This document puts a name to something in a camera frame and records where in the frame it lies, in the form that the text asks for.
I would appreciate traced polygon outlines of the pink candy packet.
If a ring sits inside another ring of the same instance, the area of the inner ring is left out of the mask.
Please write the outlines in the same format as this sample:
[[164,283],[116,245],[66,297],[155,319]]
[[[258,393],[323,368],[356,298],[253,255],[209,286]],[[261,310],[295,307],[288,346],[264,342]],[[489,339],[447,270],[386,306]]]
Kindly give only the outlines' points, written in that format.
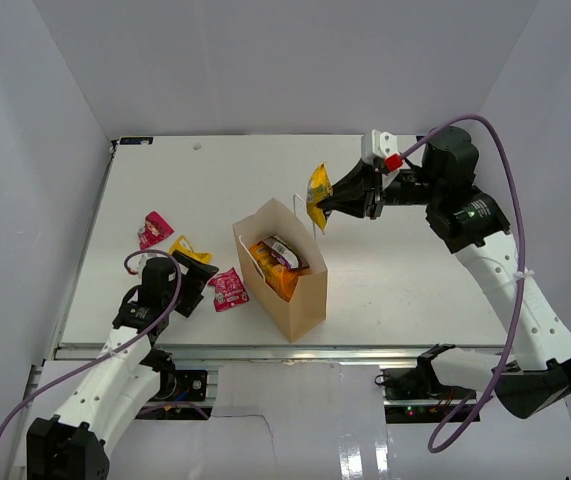
[[223,312],[247,303],[250,298],[234,268],[213,276],[208,285],[214,289],[213,305],[216,312]]

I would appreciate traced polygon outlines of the yellow M&M's packet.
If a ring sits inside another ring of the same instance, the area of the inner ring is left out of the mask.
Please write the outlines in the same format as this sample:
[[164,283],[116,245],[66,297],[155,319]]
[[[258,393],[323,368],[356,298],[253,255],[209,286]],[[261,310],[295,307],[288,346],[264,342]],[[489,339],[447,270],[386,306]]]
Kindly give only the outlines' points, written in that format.
[[306,212],[313,224],[325,231],[329,215],[319,203],[333,194],[332,184],[325,164],[320,164],[311,174],[306,190]]

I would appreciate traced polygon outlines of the orange yellow snack multipack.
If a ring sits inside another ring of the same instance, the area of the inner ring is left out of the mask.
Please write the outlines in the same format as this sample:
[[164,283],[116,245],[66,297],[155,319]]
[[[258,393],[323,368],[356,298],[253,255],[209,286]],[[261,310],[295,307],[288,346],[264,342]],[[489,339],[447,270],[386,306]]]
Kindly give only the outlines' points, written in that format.
[[249,252],[263,273],[265,282],[279,297],[289,302],[294,294],[299,274],[281,265],[263,242],[251,246]]

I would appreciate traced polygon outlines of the dark brown M&M's packet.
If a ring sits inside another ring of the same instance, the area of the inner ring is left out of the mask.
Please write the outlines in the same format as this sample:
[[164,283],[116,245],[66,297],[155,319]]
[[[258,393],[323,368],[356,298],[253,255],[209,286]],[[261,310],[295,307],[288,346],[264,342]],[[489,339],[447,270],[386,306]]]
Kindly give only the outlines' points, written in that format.
[[298,251],[278,235],[272,235],[263,240],[270,254],[286,269],[303,271],[309,268],[307,260]]

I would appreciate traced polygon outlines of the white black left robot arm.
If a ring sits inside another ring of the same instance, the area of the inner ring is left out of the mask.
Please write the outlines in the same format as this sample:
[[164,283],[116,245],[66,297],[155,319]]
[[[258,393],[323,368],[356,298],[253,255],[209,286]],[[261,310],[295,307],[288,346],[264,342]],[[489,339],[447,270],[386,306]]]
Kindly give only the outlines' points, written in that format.
[[171,313],[194,312],[217,272],[179,252],[150,253],[80,384],[50,417],[32,421],[27,478],[105,479],[117,442],[137,416],[165,407],[196,408],[205,399],[207,372],[177,369],[171,353],[156,342]]

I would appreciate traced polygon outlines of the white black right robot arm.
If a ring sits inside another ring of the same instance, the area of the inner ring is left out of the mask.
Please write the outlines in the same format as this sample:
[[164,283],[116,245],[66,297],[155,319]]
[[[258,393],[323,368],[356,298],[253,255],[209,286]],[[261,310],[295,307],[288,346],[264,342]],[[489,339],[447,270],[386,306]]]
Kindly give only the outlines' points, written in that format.
[[333,212],[376,219],[386,206],[423,205],[426,221],[479,285],[512,338],[504,367],[498,358],[436,345],[416,367],[384,385],[390,398],[437,399],[451,387],[494,396],[526,419],[571,394],[571,332],[518,264],[518,247],[497,202],[475,184],[479,152],[462,128],[449,126],[427,140],[422,162],[405,163],[396,138],[374,130],[361,139],[361,158],[335,184],[322,170],[310,178],[307,210],[323,227]]

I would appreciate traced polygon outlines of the brown paper bag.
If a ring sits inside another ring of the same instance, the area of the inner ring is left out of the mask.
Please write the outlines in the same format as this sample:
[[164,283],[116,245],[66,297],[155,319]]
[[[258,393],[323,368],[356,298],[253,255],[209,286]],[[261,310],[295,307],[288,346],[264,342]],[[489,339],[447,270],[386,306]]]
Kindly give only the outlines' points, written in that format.
[[271,199],[233,225],[245,286],[293,343],[326,319],[328,269],[312,234]]

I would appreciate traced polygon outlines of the small yellow snack packet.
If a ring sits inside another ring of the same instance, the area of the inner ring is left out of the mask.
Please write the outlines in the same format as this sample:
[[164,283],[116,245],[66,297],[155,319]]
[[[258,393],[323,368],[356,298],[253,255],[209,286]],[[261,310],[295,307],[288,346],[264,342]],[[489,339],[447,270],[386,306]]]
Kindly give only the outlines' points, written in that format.
[[197,252],[185,235],[180,235],[169,248],[169,253],[181,253],[193,260],[197,260],[203,264],[209,264],[212,260],[212,254],[209,252]]

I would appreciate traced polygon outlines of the magenta small snack packet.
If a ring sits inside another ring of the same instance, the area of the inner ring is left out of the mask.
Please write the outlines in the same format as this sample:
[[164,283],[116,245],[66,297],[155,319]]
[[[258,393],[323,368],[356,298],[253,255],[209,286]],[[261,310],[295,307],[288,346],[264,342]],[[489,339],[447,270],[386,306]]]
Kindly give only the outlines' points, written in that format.
[[171,225],[156,211],[148,213],[143,225],[137,232],[139,248],[142,250],[151,248],[174,233]]

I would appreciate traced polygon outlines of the blue label left corner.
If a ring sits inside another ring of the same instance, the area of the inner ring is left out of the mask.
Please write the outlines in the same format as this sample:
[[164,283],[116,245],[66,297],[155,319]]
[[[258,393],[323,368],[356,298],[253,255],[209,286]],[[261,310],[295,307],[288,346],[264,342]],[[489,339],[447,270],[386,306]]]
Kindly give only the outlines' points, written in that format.
[[153,137],[121,137],[119,139],[119,145],[151,145],[154,141]]

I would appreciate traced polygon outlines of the aluminium front rail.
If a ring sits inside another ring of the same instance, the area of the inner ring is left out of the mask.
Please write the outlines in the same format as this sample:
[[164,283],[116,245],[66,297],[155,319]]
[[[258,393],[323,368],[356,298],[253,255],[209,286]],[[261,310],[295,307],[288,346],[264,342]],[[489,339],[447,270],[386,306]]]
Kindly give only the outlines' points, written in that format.
[[243,346],[243,345],[167,345],[176,361],[330,361],[390,363],[415,359],[428,346]]

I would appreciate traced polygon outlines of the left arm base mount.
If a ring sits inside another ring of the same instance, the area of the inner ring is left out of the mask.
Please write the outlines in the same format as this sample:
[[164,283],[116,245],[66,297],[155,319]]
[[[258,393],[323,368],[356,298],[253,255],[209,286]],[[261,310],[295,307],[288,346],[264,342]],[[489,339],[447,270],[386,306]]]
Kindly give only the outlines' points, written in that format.
[[168,375],[167,400],[201,402],[207,397],[206,370],[174,370]]

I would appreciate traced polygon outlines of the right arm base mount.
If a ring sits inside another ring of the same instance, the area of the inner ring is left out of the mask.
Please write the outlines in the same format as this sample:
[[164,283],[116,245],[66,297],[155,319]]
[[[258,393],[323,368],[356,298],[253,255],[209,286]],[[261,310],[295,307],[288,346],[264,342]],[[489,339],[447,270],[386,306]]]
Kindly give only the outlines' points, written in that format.
[[429,392],[413,368],[383,369],[374,384],[383,391],[388,425],[436,425],[470,393],[460,387],[437,387]]

